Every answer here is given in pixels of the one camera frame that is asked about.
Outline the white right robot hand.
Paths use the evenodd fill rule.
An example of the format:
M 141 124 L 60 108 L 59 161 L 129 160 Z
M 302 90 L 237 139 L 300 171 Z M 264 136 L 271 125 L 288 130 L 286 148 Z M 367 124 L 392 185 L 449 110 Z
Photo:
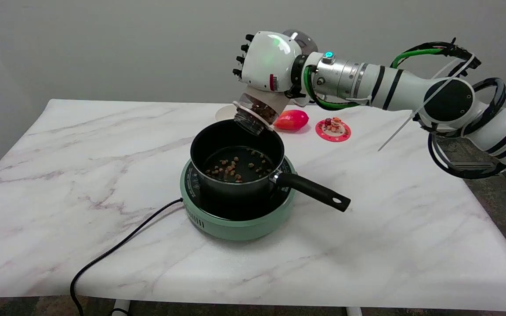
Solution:
M 245 93 L 268 105 L 307 106 L 311 98 L 304 87 L 304 68 L 323 56 L 311 36 L 297 29 L 259 31 L 247 34 L 246 41 L 235 58 L 238 67 L 231 71 L 246 85 Z

